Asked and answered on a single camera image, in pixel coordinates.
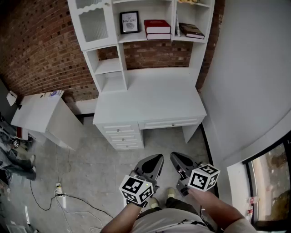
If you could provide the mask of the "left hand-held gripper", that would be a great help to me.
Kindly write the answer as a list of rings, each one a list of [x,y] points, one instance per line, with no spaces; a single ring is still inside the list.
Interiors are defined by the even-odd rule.
[[[124,199],[124,206],[133,203],[139,207],[146,207],[151,198],[159,188],[156,179],[160,176],[164,164],[163,155],[151,155],[138,162],[135,167],[137,172],[145,172],[140,175],[136,171],[131,171],[130,175],[125,175],[119,191]]]

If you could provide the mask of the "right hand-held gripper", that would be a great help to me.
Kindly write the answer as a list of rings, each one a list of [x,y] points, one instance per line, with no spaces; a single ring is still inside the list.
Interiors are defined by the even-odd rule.
[[[189,188],[205,192],[215,186],[220,170],[211,164],[206,164],[197,168],[183,168],[182,163],[201,164],[201,162],[197,162],[194,158],[179,152],[172,152],[170,154],[170,160],[181,176],[176,186],[181,196],[187,196]]]

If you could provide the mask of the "wide white desk drawer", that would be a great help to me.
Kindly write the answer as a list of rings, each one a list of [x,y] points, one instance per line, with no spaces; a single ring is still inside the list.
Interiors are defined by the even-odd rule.
[[[139,121],[139,129],[157,129],[157,128],[171,128],[171,127],[184,127],[198,125],[204,119],[201,117],[184,117],[184,118],[172,118],[172,119],[160,119],[151,121]]]

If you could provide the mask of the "person's left forearm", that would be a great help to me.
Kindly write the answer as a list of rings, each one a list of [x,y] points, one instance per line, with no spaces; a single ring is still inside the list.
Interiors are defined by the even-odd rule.
[[[139,216],[141,207],[133,203],[127,204],[123,210],[100,233],[130,233]]]

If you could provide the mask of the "person's right forearm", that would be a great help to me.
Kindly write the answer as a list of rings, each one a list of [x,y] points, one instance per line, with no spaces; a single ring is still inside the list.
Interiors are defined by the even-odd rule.
[[[225,230],[244,216],[233,206],[223,202],[213,193],[190,188],[188,193],[206,210],[214,222]]]

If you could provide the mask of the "person's white t-shirt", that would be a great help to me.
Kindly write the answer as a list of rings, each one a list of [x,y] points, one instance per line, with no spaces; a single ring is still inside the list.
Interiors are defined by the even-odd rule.
[[[214,233],[191,212],[169,208],[135,221],[131,233]]]

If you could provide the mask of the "black framed window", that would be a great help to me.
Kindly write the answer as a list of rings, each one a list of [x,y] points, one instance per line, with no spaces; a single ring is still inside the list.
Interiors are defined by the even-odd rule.
[[[279,140],[243,161],[249,180],[250,221],[258,231],[291,233],[291,140]]]

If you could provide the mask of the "white hutch shelving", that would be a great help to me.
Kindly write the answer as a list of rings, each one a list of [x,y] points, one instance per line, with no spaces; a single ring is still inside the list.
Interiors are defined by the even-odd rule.
[[[125,91],[129,71],[153,68],[191,68],[198,75],[211,29],[215,0],[190,5],[178,0],[112,0],[117,43],[83,51],[90,74],[100,94]],[[121,12],[138,11],[140,32],[120,33]],[[195,25],[204,39],[175,34],[179,23]],[[170,40],[147,40],[144,20],[165,20],[171,26]]]

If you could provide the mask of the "stickers on side cabinet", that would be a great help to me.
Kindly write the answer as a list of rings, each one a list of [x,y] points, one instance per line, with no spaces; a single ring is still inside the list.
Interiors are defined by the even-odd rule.
[[[55,96],[62,97],[63,93],[64,93],[63,90],[56,90],[56,91],[45,93],[44,97],[55,97]]]

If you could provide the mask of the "white side cabinet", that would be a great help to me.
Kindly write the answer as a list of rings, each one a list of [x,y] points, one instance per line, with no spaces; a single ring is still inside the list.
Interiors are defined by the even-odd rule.
[[[49,139],[62,148],[75,151],[80,139],[85,137],[84,126],[62,97],[44,97],[44,94],[25,96],[11,124],[26,129],[40,143]]]

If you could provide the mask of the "dark brown book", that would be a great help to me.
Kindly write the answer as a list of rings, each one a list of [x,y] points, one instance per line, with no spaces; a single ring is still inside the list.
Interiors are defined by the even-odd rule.
[[[205,35],[195,25],[179,23],[179,28],[186,37],[197,39],[205,38]]]

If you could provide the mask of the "thin white book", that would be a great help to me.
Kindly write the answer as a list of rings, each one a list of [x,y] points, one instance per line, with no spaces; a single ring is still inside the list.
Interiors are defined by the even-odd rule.
[[[175,34],[176,34],[177,37],[181,36],[180,27],[179,27],[179,18],[178,18],[178,13],[177,12],[176,12]]]

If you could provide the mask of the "white glass cabinet door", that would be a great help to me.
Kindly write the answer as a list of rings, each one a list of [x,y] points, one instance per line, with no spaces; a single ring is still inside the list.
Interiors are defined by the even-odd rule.
[[[117,43],[112,0],[67,0],[81,50]]]

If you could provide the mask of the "white tag on stand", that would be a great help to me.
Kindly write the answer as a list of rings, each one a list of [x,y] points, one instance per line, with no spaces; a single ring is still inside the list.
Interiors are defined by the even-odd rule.
[[[8,92],[6,99],[10,106],[13,106],[16,103],[17,97],[18,96],[13,91]]]

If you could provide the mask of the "black picture frame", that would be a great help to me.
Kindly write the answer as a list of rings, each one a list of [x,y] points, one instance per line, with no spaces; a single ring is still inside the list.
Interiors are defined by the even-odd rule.
[[[132,34],[140,32],[140,21],[138,11],[121,12],[120,19],[120,33]]]

